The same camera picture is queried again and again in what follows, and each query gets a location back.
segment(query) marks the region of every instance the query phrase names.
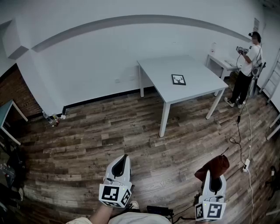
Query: wooden floor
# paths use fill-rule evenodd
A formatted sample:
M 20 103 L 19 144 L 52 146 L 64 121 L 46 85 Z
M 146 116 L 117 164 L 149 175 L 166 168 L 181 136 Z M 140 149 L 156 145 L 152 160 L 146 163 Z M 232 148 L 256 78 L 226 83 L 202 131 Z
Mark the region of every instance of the wooden floor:
M 230 89 L 224 95 L 230 96 Z M 107 165 L 123 154 L 132 162 L 135 189 L 131 199 L 138 201 L 143 212 L 147 205 L 153 205 L 180 213 L 175 220 L 181 215 L 193 218 L 191 206 L 201 187 L 194 173 L 228 148 L 227 207 L 218 223 L 251 223 L 249 174 L 242 172 L 239 146 L 229 142 L 230 137 L 238 140 L 239 110 L 221 100 L 206 120 L 214 100 L 209 94 L 172 105 L 163 138 L 158 136 L 163 101 L 152 91 L 144 98 L 130 94 L 68 109 L 66 120 L 58 127 L 51 127 L 43 118 L 22 124 L 16 136 L 27 155 L 28 173 L 25 199 L 16 211 L 18 219 L 29 224 L 54 224 L 88 217 L 98 207 L 99 184 Z M 277 112 L 266 105 L 262 94 L 250 99 L 247 106 L 252 120 L 253 223 L 273 224 L 280 217 L 265 217 L 265 213 L 275 207 L 277 198 L 267 201 L 272 191 L 264 182 L 270 179 L 270 166 L 278 168 L 280 140 L 266 140 Z M 245 161 L 251 139 L 246 109 L 239 126 Z

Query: picture frame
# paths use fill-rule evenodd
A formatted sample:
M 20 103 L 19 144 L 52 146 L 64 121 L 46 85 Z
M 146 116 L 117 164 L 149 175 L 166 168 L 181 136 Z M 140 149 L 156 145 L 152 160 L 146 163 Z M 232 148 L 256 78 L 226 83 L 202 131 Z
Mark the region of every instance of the picture frame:
M 186 85 L 186 81 L 183 75 L 172 74 L 171 77 L 173 85 Z

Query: white sneaker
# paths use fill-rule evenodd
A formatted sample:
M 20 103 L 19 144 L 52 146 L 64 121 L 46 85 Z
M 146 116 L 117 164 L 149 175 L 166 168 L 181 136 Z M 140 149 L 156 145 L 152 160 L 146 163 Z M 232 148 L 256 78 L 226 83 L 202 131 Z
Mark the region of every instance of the white sneaker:
M 23 201 L 23 189 L 20 188 L 18 192 L 19 192 L 19 194 L 21 196 L 21 201 Z
M 131 201 L 129 205 L 130 205 L 130 209 L 139 209 L 139 204 L 137 201 Z
M 237 101 L 237 102 L 236 102 L 236 105 L 237 105 L 237 107 L 238 107 L 239 109 L 241 109 L 243 104 L 239 104 L 238 101 Z
M 229 99 L 229 98 L 227 98 L 227 97 L 224 98 L 224 101 L 225 101 L 230 107 L 234 107 L 234 105 L 235 105 L 234 103 L 231 102 L 231 99 Z
M 243 103 L 240 104 L 240 103 L 238 102 L 238 100 L 236 100 L 236 105 L 237 105 L 237 107 L 238 107 L 239 109 L 241 109 L 241 108 L 245 105 L 245 103 L 246 103 L 246 101 L 243 101 Z

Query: small white table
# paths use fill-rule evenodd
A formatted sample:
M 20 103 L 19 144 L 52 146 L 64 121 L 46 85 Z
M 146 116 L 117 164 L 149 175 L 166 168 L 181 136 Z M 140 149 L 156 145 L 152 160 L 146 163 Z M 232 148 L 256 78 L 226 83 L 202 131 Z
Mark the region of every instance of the small white table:
M 25 121 L 28 121 L 28 119 L 24 116 L 24 114 L 20 111 L 20 109 L 18 108 L 18 106 L 15 104 L 15 102 L 13 100 L 10 100 L 9 102 L 7 102 L 6 104 L 4 104 L 3 106 L 0 107 L 0 129 L 2 129 L 4 131 L 4 133 L 6 135 L 8 135 L 16 144 L 21 145 L 21 143 L 16 140 L 4 127 L 4 123 L 5 123 L 5 119 L 8 115 L 8 112 L 10 111 L 10 108 L 12 107 L 12 105 L 16 108 L 17 112 L 23 117 L 23 119 Z
M 276 119 L 271 123 L 271 125 L 269 126 L 269 128 L 272 128 L 273 125 L 275 125 L 275 123 L 280 119 L 280 114 L 276 117 Z M 266 138 L 267 140 L 269 140 L 278 130 L 280 129 L 280 125 L 278 125 L 276 127 L 276 129 L 274 129 L 274 131 Z
M 238 67 L 236 66 L 236 61 L 233 58 L 230 58 L 228 56 L 223 56 L 223 55 L 212 55 L 212 54 L 208 54 L 208 58 L 207 58 L 207 62 L 206 62 L 206 67 L 209 68 L 210 65 L 210 61 L 214 61 L 215 63 L 217 63 L 219 66 L 222 67 L 222 74 L 220 76 L 221 80 L 224 80 L 224 77 L 226 75 L 226 71 L 234 71 L 237 69 L 241 69 L 242 65 L 240 63 L 238 63 Z
M 165 133 L 171 104 L 220 91 L 206 116 L 206 119 L 209 119 L 225 88 L 228 87 L 217 75 L 188 55 L 145 59 L 137 62 L 139 64 L 141 97 L 144 96 L 142 83 L 142 71 L 144 71 L 164 101 L 160 137 L 163 137 Z M 174 85 L 172 74 L 183 75 L 186 85 Z

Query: red cloth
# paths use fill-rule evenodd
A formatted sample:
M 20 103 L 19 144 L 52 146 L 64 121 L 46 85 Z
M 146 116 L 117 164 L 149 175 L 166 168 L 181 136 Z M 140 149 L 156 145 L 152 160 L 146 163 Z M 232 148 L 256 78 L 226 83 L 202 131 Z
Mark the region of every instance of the red cloth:
M 208 170 L 210 170 L 212 179 L 217 179 L 219 176 L 223 175 L 228 168 L 228 158 L 224 155 L 219 155 L 207 162 L 201 169 L 196 171 L 194 175 L 203 182 L 206 178 Z

